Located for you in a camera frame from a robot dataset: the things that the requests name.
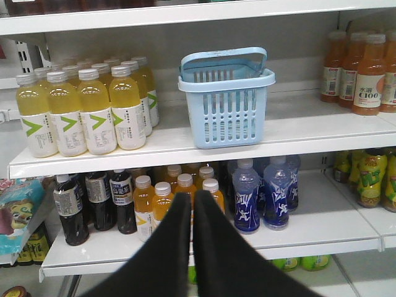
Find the plastic bottle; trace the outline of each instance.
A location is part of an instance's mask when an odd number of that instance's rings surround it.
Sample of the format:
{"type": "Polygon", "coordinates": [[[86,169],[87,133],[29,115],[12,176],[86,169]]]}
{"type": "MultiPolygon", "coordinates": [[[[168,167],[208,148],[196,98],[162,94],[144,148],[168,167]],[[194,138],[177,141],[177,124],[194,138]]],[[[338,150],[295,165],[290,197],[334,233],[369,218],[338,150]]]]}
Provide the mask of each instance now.
{"type": "Polygon", "coordinates": [[[153,233],[154,195],[155,191],[151,185],[150,177],[147,175],[138,176],[136,178],[134,201],[137,235],[141,241],[146,241],[153,233]]]}
{"type": "Polygon", "coordinates": [[[202,188],[212,194],[222,212],[225,213],[224,196],[218,188],[218,181],[214,178],[207,178],[203,181],[202,188]]]}
{"type": "Polygon", "coordinates": [[[85,175],[88,199],[93,213],[93,225],[99,231],[112,228],[116,223],[116,208],[111,199],[107,172],[95,171],[85,175]]]}
{"type": "Polygon", "coordinates": [[[260,177],[253,169],[253,159],[238,160],[238,169],[233,173],[232,180],[236,209],[234,225],[241,233],[253,233],[260,226],[257,213],[260,177]]]}
{"type": "Polygon", "coordinates": [[[58,148],[46,91],[37,84],[32,73],[17,75],[16,79],[20,85],[16,95],[20,121],[29,151],[35,158],[51,156],[58,152],[58,148]]]}
{"type": "Polygon", "coordinates": [[[338,104],[342,107],[352,108],[358,65],[363,58],[366,37],[367,34],[364,32],[351,34],[348,54],[342,62],[340,98],[338,99],[338,104]]]}
{"type": "Polygon", "coordinates": [[[160,182],[155,185],[155,195],[153,197],[153,229],[162,221],[173,201],[171,185],[167,182],[160,182]]]}
{"type": "Polygon", "coordinates": [[[344,31],[330,32],[329,40],[330,51],[324,59],[321,100],[338,102],[347,33],[344,31]]]}
{"type": "Polygon", "coordinates": [[[114,66],[111,73],[109,93],[118,145],[124,150],[138,149],[146,142],[139,89],[129,77],[129,67],[114,66]]]}
{"type": "Polygon", "coordinates": [[[98,78],[96,69],[79,71],[80,115],[87,147],[93,155],[110,153],[117,147],[109,97],[105,85],[98,78]]]}
{"type": "Polygon", "coordinates": [[[117,206],[117,226],[122,234],[137,231],[135,219],[135,205],[132,197],[131,176],[125,169],[114,170],[110,179],[111,195],[117,206]]]}
{"type": "Polygon", "coordinates": [[[385,56],[385,85],[379,111],[396,113],[396,31],[389,34],[389,44],[385,56]]]}
{"type": "Polygon", "coordinates": [[[291,183],[291,172],[286,166],[286,156],[270,158],[264,170],[265,213],[264,223],[272,230],[283,230],[289,222],[287,194],[291,183]]]}
{"type": "Polygon", "coordinates": [[[363,59],[358,66],[352,112],[362,116],[375,116],[381,105],[385,80],[384,34],[371,34],[366,38],[363,59]]]}
{"type": "Polygon", "coordinates": [[[291,173],[291,183],[287,194],[287,209],[289,212],[292,212],[298,207],[298,170],[301,166],[299,155],[287,156],[286,166],[291,173]]]}
{"type": "Polygon", "coordinates": [[[56,131],[56,144],[65,157],[80,155],[87,150],[80,120],[80,100],[75,88],[66,82],[66,72],[49,72],[51,84],[48,104],[56,131]]]}
{"type": "Polygon", "coordinates": [[[150,121],[150,107],[149,98],[147,97],[147,86],[144,78],[137,72],[139,70],[139,64],[136,61],[124,61],[121,62],[122,66],[128,66],[131,70],[131,78],[137,83],[139,88],[140,102],[142,103],[143,121],[144,121],[144,132],[146,136],[149,136],[153,132],[153,127],[150,121]]]}
{"type": "Polygon", "coordinates": [[[149,68],[146,57],[133,57],[131,60],[135,60],[139,63],[139,73],[146,80],[148,103],[150,105],[150,120],[152,126],[155,127],[160,122],[160,115],[158,113],[158,98],[157,91],[155,90],[153,72],[151,68],[149,68]]]}
{"type": "Polygon", "coordinates": [[[89,237],[86,222],[82,216],[82,201],[75,182],[68,174],[56,176],[56,188],[53,192],[55,206],[61,219],[66,243],[78,246],[89,237]]]}

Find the yellow juice bottle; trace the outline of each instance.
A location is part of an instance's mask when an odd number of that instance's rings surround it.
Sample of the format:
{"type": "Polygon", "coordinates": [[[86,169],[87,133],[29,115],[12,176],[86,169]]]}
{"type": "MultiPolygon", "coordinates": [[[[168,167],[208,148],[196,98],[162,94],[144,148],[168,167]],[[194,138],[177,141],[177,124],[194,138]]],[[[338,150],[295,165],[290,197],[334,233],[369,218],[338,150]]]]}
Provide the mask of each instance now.
{"type": "Polygon", "coordinates": [[[151,68],[149,68],[146,57],[133,57],[131,60],[139,63],[139,74],[143,76],[146,81],[148,103],[150,105],[150,120],[151,125],[155,127],[160,122],[160,115],[158,113],[158,98],[153,72],[151,68]]]}
{"type": "Polygon", "coordinates": [[[143,109],[144,132],[146,133],[146,136],[149,136],[153,131],[153,127],[150,122],[149,98],[147,97],[145,79],[137,72],[139,70],[139,64],[136,61],[124,61],[121,62],[121,65],[129,66],[131,70],[131,78],[136,81],[139,88],[139,96],[143,109]]]}
{"type": "Polygon", "coordinates": [[[29,151],[35,158],[51,156],[58,148],[49,117],[47,92],[39,86],[33,73],[18,75],[16,79],[20,85],[16,96],[20,121],[27,136],[29,151]]]}
{"type": "Polygon", "coordinates": [[[128,66],[114,66],[111,74],[109,91],[118,145],[123,150],[138,149],[145,144],[146,135],[137,83],[130,78],[128,66]]]}
{"type": "Polygon", "coordinates": [[[77,88],[85,140],[93,155],[110,153],[117,147],[107,89],[98,78],[99,72],[96,69],[80,70],[81,84],[77,88]]]}
{"type": "Polygon", "coordinates": [[[56,131],[56,145],[65,157],[80,155],[87,150],[80,119],[81,104],[75,88],[66,82],[64,71],[47,73],[51,84],[48,105],[56,131]]]}

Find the orange juice bottle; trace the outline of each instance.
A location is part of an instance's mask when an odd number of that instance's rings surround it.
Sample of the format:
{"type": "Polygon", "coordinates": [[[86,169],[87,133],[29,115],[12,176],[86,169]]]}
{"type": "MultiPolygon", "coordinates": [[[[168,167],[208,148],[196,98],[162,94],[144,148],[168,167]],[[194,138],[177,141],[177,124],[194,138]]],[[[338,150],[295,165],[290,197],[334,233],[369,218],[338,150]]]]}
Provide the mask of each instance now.
{"type": "Polygon", "coordinates": [[[344,31],[329,33],[330,51],[324,59],[322,78],[321,100],[323,102],[338,102],[346,39],[347,33],[344,31]]]}
{"type": "Polygon", "coordinates": [[[379,111],[396,113],[396,31],[389,34],[388,49],[385,56],[385,85],[379,111]]]}
{"type": "Polygon", "coordinates": [[[218,206],[224,213],[224,196],[223,193],[218,189],[218,181],[214,178],[205,179],[202,187],[204,190],[209,191],[212,194],[218,206]]]}
{"type": "Polygon", "coordinates": [[[348,54],[342,62],[340,98],[338,99],[338,104],[342,107],[352,108],[358,64],[363,58],[366,36],[364,32],[351,34],[348,54]]]}
{"type": "Polygon", "coordinates": [[[352,112],[362,116],[375,116],[381,105],[381,95],[385,80],[384,34],[370,34],[366,39],[366,49],[358,66],[355,97],[352,112]]]}

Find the bottle cap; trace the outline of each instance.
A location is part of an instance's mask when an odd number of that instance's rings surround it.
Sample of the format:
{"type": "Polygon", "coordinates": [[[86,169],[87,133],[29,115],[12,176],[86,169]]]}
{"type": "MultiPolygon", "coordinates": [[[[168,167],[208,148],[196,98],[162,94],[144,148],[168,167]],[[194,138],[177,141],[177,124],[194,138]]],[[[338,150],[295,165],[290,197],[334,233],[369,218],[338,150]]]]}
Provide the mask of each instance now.
{"type": "Polygon", "coordinates": [[[98,69],[82,69],[79,70],[80,80],[93,80],[99,78],[98,69]]]}
{"type": "Polygon", "coordinates": [[[209,166],[201,167],[199,168],[199,176],[204,179],[212,178],[215,176],[215,170],[209,166]]]}
{"type": "Polygon", "coordinates": [[[135,179],[135,185],[139,189],[146,189],[151,186],[151,179],[148,175],[140,175],[135,179]]]}
{"type": "Polygon", "coordinates": [[[111,75],[114,77],[130,76],[131,70],[129,66],[113,66],[111,68],[111,75]]]}
{"type": "Polygon", "coordinates": [[[155,193],[158,196],[167,196],[171,194],[171,185],[166,181],[162,181],[155,185],[155,193]]]}
{"type": "Polygon", "coordinates": [[[253,159],[239,159],[238,168],[249,169],[253,167],[253,159]]]}
{"type": "Polygon", "coordinates": [[[17,84],[19,85],[29,85],[37,81],[37,77],[34,73],[17,75],[16,79],[17,79],[17,84]]]}
{"type": "Polygon", "coordinates": [[[192,185],[192,175],[183,173],[178,176],[178,185],[181,187],[189,187],[192,185]]]}
{"type": "Polygon", "coordinates": [[[205,179],[202,183],[202,188],[211,193],[215,193],[218,191],[218,181],[214,178],[205,179]]]}
{"type": "Polygon", "coordinates": [[[47,73],[48,82],[65,82],[66,80],[67,80],[67,74],[64,71],[47,73]]]}
{"type": "Polygon", "coordinates": [[[366,43],[369,43],[371,45],[379,45],[381,43],[385,43],[385,41],[385,34],[369,34],[366,37],[366,43]]]}
{"type": "Polygon", "coordinates": [[[168,168],[169,176],[179,176],[181,175],[181,166],[180,165],[169,165],[168,168]]]}
{"type": "Polygon", "coordinates": [[[109,64],[106,64],[106,63],[93,64],[91,66],[91,68],[92,69],[97,69],[99,74],[110,73],[110,66],[109,66],[109,64]]]}

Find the yellow bottle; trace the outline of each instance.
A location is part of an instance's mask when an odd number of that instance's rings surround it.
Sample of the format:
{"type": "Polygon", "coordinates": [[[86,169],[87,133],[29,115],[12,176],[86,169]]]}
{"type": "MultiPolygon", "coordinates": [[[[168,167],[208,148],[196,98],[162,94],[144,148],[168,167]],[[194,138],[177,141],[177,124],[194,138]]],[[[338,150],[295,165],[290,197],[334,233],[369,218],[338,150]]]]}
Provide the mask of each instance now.
{"type": "Polygon", "coordinates": [[[124,150],[138,149],[145,144],[146,135],[137,83],[127,66],[114,66],[111,74],[109,91],[118,145],[124,150]]]}
{"type": "Polygon", "coordinates": [[[17,91],[20,121],[27,136],[29,151],[35,158],[51,156],[58,148],[49,117],[46,90],[39,86],[33,73],[18,75],[16,79],[20,85],[17,91]]]}
{"type": "Polygon", "coordinates": [[[153,233],[153,197],[154,187],[147,175],[140,175],[135,180],[134,191],[135,217],[137,235],[141,241],[146,241],[153,233]]]}
{"type": "Polygon", "coordinates": [[[87,150],[80,120],[80,100],[75,88],[66,82],[64,71],[47,73],[51,84],[48,105],[56,131],[56,145],[65,157],[80,155],[87,150]]]}
{"type": "Polygon", "coordinates": [[[148,103],[150,105],[150,120],[151,125],[155,127],[160,122],[160,115],[158,113],[158,99],[153,72],[148,66],[146,57],[133,57],[131,60],[139,63],[139,74],[143,76],[146,81],[148,103]]]}
{"type": "Polygon", "coordinates": [[[105,85],[98,78],[96,69],[80,70],[81,84],[77,88],[85,140],[93,155],[110,153],[117,147],[109,97],[105,85]]]}
{"type": "Polygon", "coordinates": [[[144,120],[144,132],[146,136],[149,136],[153,131],[153,127],[150,122],[150,108],[149,98],[147,97],[147,87],[145,79],[137,73],[139,70],[139,64],[136,61],[124,61],[121,62],[123,66],[129,66],[131,70],[131,78],[134,79],[139,88],[140,101],[142,102],[143,109],[143,120],[144,120]]]}
{"type": "Polygon", "coordinates": [[[155,185],[155,195],[153,197],[153,229],[162,221],[173,201],[171,185],[164,181],[155,185]]]}
{"type": "Polygon", "coordinates": [[[203,190],[209,191],[212,194],[222,212],[225,213],[224,196],[223,193],[218,189],[218,181],[214,178],[205,179],[202,187],[203,190]]]}

